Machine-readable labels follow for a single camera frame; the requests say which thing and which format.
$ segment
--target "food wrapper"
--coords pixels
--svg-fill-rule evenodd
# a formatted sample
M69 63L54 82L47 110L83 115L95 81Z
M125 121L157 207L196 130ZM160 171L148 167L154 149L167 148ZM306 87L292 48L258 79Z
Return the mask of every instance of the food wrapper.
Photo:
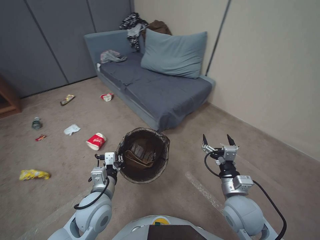
M44 138L46 138L46 137L47 137L47 135L41 134L40 137L36 138L35 140L36 140L37 142L39 142L39 141L41 141L42 139L44 139Z
M34 179L34 178L44 178L44 179L49 179L50 174L44 171L39 171L39 170L22 170L19 180L29 180L29 179Z
M63 101L60 102L61 106L66 105L72 99L74 99L75 95L68 94Z

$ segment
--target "carpet floor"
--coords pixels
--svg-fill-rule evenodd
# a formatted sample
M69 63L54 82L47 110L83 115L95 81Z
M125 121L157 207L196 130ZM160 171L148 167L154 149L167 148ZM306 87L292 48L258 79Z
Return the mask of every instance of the carpet floor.
M148 127L117 96L99 96L108 88L98 79L65 86L22 100L23 112L0 119L0 239L47 239L74 213L73 205L91 190L95 153L114 151L122 137ZM67 94L76 95L60 106ZM43 127L31 128L39 116ZM77 124L81 130L66 136ZM107 142L99 151L85 141L101 132ZM211 146L227 143L227 133L240 145L237 170L259 182L285 216L285 239L317 239L320 225L320 163L233 116L204 104L175 129L163 132L171 140L169 163L154 182L136 185L120 174L112 199L112 220L98 240L112 239L128 222L163 214L186 219L223 239L237 239L221 214L221 181L205 167L202 134ZM36 142L40 134L48 137ZM217 172L214 161L209 166ZM19 181L22 169L51 173L49 180ZM257 186L250 198L279 233L282 221Z

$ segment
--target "pillow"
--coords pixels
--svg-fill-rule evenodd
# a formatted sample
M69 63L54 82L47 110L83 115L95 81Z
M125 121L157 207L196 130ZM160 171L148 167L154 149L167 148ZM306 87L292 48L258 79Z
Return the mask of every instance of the pillow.
M147 29L141 67L171 76L198 78L206 42L207 32L170 36Z

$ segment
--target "yellow sticker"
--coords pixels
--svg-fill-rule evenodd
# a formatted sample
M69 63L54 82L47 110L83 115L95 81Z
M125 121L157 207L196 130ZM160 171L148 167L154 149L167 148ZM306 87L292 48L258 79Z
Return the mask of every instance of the yellow sticker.
M169 221L164 218L157 218L156 220L153 221L152 225L155 225L156 222L159 222L160 224L170 224Z

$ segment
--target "red wrapper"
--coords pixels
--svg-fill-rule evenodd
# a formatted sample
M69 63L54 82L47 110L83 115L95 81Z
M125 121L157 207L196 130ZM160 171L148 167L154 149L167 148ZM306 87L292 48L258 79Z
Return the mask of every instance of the red wrapper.
M40 137L36 138L36 141L39 142L46 137L47 137L47 135L40 135Z

